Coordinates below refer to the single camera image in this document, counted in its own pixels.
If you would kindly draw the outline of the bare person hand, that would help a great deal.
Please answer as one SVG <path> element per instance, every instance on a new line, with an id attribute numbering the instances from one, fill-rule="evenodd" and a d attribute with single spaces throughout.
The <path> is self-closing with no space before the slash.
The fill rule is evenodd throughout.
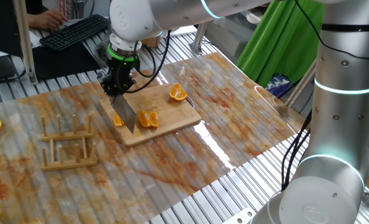
<path id="1" fill-rule="evenodd" d="M 63 26 L 64 22 L 68 22 L 68 19 L 62 13 L 51 9 L 38 15 L 28 14 L 27 16 L 29 27 L 34 29 L 57 30 L 60 26 Z"/>

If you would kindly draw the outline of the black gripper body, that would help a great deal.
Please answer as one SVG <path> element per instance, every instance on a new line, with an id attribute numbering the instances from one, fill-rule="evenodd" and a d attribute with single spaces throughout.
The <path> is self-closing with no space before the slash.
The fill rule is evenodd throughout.
<path id="1" fill-rule="evenodd" d="M 135 83 L 131 70 L 134 67 L 133 58 L 107 60 L 108 73 L 100 80 L 104 91 L 114 95 L 116 90 L 128 91 Z"/>

